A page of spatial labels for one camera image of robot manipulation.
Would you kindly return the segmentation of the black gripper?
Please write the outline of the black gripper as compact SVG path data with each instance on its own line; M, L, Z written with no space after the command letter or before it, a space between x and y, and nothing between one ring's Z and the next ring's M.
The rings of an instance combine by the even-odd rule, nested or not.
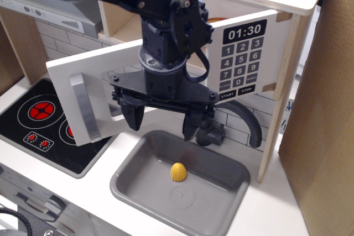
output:
M192 82L182 71L172 75L158 75L140 70L109 77L114 87L112 97L121 106L121 112L129 127L140 129L145 107L173 112L201 112L213 117L219 100L216 92ZM200 129L203 115L186 114L183 122L185 141L192 140Z

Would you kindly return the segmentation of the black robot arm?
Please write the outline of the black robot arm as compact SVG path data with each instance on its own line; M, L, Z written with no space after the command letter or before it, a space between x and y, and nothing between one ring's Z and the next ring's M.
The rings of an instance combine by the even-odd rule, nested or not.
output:
M140 15L142 46L139 72L113 75L112 98L120 105L129 127L138 130L145 107L185 115L183 135L191 140L214 113L219 96L202 85L207 74L191 77L186 62L196 54L205 69L210 64L202 47L212 39L213 27L200 0L101 0Z

